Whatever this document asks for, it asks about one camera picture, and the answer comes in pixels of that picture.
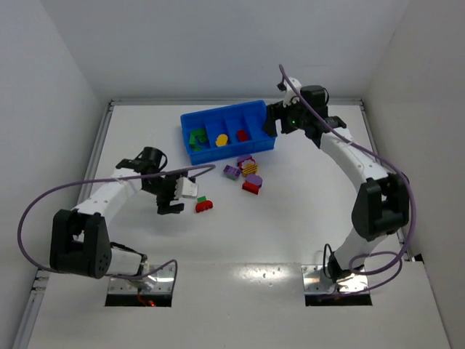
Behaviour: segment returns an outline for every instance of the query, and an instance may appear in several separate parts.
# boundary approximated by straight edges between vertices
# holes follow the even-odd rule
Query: white table
[[[163,150],[167,169],[189,166],[179,116],[217,106],[115,106],[95,177],[144,146]],[[330,114],[370,147],[359,105],[334,105]],[[301,132],[278,137],[273,151],[254,158],[264,179],[258,196],[222,176],[234,159],[218,161],[198,178],[212,210],[196,214],[186,201],[182,214],[158,216],[155,199],[140,193],[108,227],[112,241],[155,264],[178,259],[172,308],[104,307],[107,279],[53,275],[29,348],[449,348],[419,262],[373,292],[373,306],[305,307],[300,265],[321,263],[324,243],[342,243],[355,190]],[[381,249],[397,251],[397,237]]]

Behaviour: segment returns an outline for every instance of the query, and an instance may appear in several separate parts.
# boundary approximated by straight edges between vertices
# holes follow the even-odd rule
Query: red block
[[[239,139],[239,142],[245,142],[248,140],[248,136],[247,136],[247,133],[246,131],[244,131],[243,129],[240,129],[238,131],[238,139]]]
[[[259,195],[260,188],[255,184],[244,182],[244,184],[242,184],[242,189],[249,191],[255,195]]]
[[[211,202],[210,200],[198,202],[195,205],[195,211],[197,213],[202,212],[202,211],[206,211],[207,209],[213,209],[213,202]]]

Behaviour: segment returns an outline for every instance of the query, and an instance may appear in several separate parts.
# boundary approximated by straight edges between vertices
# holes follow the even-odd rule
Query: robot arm
[[[112,178],[159,173],[164,154],[144,148],[135,159],[124,159]],[[159,214],[180,213],[180,198],[195,198],[197,185],[187,173],[152,179],[117,180],[103,184],[91,197],[71,210],[61,209],[53,219],[50,266],[63,273],[91,278],[105,275],[135,276],[144,272],[147,256],[124,245],[110,242],[107,226],[123,205],[139,191],[157,196]]]
[[[296,79],[291,81],[328,125],[348,140],[353,140],[347,125],[338,116],[328,116],[326,89],[321,86],[301,87]],[[353,257],[370,254],[389,234],[408,223],[407,189],[399,175],[390,173],[365,153],[329,132],[299,103],[299,98],[286,81],[279,84],[278,88],[286,91],[286,99],[267,106],[267,120],[263,130],[275,137],[277,120],[281,122],[281,133],[303,129],[307,138],[341,167],[357,191],[352,210],[353,227],[328,261],[329,276],[336,282],[351,273],[349,262]],[[362,268],[364,262],[365,258],[360,258],[352,267]]]

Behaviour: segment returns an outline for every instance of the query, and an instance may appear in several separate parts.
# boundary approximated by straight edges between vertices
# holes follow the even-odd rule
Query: blue tray
[[[222,108],[198,111],[181,115],[182,138],[192,165],[230,158],[258,151],[268,151],[275,147],[275,138],[262,131],[267,118],[267,105],[263,100],[230,105]],[[204,129],[208,140],[196,140],[194,151],[189,146],[190,133]],[[248,139],[240,142],[238,131],[243,129]],[[215,142],[220,134],[228,137],[227,145],[217,147]]]

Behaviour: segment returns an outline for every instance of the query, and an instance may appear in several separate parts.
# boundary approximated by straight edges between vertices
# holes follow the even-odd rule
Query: white wall
[[[408,0],[42,0],[98,95],[278,95],[278,63],[360,97]]]
[[[465,348],[464,13],[463,0],[411,0],[364,98],[379,150],[413,184],[416,251],[455,348]]]
[[[47,188],[84,176],[103,104],[39,0],[0,0],[0,348],[10,348],[35,269],[16,228]],[[76,202],[57,193],[31,213],[27,248],[47,263],[54,212]]]

